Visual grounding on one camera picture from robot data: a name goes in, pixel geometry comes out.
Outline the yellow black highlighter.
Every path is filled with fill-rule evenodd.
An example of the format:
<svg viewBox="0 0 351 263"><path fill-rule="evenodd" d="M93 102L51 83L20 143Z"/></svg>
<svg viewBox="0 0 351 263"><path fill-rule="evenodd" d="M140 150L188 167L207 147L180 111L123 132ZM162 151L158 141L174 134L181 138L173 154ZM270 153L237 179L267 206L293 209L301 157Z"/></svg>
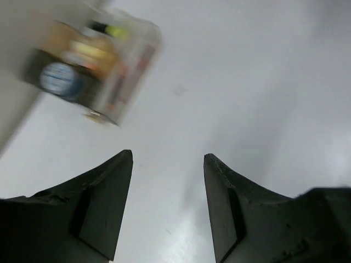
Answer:
<svg viewBox="0 0 351 263"><path fill-rule="evenodd" d="M128 31L123 27L117 27L93 20L89 22L88 27L94 31L109 35L113 38L126 39L128 37Z"/></svg>

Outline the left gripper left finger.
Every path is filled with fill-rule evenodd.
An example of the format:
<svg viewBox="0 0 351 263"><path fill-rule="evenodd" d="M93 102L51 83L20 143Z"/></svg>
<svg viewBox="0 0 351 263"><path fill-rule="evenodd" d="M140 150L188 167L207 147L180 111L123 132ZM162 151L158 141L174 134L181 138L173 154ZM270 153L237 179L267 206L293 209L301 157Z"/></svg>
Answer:
<svg viewBox="0 0 351 263"><path fill-rule="evenodd" d="M1 200L1 262L111 262L133 168L131 150L31 197Z"/></svg>

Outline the red gel pen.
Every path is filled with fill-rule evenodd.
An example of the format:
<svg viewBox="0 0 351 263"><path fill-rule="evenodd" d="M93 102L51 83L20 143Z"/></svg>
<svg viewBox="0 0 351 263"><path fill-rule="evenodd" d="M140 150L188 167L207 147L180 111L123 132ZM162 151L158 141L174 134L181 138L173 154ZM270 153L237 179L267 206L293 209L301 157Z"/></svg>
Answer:
<svg viewBox="0 0 351 263"><path fill-rule="evenodd" d="M148 67L148 64L150 63L155 51L156 51L156 49L154 47L152 47L151 45L147 45L146 48L143 50L143 52L140 55L136 69L139 71L145 71L145 69Z"/></svg>

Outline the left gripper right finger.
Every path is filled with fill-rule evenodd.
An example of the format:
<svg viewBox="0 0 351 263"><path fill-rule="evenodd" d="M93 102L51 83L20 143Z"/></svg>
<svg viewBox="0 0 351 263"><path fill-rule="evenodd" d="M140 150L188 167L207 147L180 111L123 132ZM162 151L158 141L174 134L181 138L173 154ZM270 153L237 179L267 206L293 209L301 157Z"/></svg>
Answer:
<svg viewBox="0 0 351 263"><path fill-rule="evenodd" d="M216 262L350 262L350 188L290 198L213 154L203 171Z"/></svg>

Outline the clear red pen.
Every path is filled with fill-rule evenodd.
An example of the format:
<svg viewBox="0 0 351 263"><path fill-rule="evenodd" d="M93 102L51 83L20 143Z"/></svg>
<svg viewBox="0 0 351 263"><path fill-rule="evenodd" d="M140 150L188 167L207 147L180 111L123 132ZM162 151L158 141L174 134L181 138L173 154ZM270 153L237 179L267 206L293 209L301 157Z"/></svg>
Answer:
<svg viewBox="0 0 351 263"><path fill-rule="evenodd" d="M129 71L129 67L125 64L120 64L117 68L117 77L115 84L112 88L112 91L110 92L110 95L108 97L108 101L106 104L106 107L108 110L113 110L116 104L116 101L118 100L119 93L124 85L124 82L127 78Z"/></svg>

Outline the orange grey highlighter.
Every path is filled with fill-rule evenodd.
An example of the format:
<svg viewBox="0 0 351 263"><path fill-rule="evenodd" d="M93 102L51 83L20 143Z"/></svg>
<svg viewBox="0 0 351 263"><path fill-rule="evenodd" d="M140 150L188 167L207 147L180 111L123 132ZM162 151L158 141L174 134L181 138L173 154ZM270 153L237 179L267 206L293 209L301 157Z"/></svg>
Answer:
<svg viewBox="0 0 351 263"><path fill-rule="evenodd" d="M81 54L66 51L62 54L62 59L69 64L82 66L94 74L102 74L101 61L97 58Z"/></svg>

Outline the blue tape roll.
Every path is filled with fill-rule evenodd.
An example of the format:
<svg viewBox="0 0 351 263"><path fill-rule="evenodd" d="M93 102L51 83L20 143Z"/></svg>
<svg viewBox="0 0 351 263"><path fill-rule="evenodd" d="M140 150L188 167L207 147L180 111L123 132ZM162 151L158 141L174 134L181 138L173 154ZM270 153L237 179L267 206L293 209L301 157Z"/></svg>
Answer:
<svg viewBox="0 0 351 263"><path fill-rule="evenodd" d="M39 86L67 101L75 101L83 88L83 77L70 65L54 62L43 68Z"/></svg>

